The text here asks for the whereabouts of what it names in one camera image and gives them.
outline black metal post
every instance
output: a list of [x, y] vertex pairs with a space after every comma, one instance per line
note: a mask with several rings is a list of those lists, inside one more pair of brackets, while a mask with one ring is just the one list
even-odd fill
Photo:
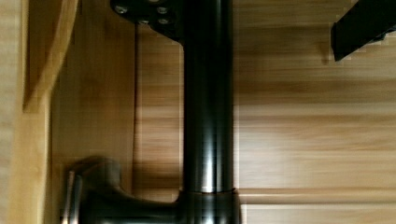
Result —
[[193, 192], [233, 189], [232, 1], [186, 1], [184, 175]]

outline wood grain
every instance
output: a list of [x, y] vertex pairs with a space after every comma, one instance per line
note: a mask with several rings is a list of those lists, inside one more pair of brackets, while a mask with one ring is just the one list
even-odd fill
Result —
[[[41, 21], [42, 18], [37, 18], [40, 14], [35, 14], [37, 11], [29, 14], [35, 17], [31, 19], [35, 26], [30, 25], [29, 46], [33, 47], [29, 48], [31, 58], [27, 61], [24, 60], [28, 52], [26, 25], [21, 31], [22, 70], [18, 80], [20, 98], [9, 223], [57, 223], [64, 200], [64, 167], [83, 157], [103, 155], [120, 161], [125, 171], [123, 187], [130, 189], [132, 170], [128, 152], [134, 136], [134, 26], [112, 12], [107, 1], [83, 1], [72, 29], [70, 22], [74, 22], [74, 14], [68, 9], [76, 2], [62, 1], [58, 5], [31, 2], [31, 7], [61, 7], [54, 10], [60, 16], [51, 12], [43, 16], [61, 24], [55, 26], [58, 28], [53, 33], [50, 21], [40, 27], [35, 23]], [[27, 3], [23, 5], [24, 24], [27, 24]], [[34, 28], [42, 30], [34, 33]], [[65, 42], [70, 39], [67, 35], [72, 32], [67, 47]], [[29, 84], [23, 85], [24, 80], [29, 80]], [[52, 94], [55, 81], [56, 91]], [[23, 99], [24, 88], [33, 95], [27, 93]], [[28, 110], [23, 110], [26, 99]]]
[[0, 223], [7, 220], [15, 127], [21, 2], [0, 1]]
[[51, 101], [48, 223], [59, 220], [65, 167], [105, 156], [121, 164], [131, 190], [134, 144], [134, 25], [107, 0], [84, 0]]

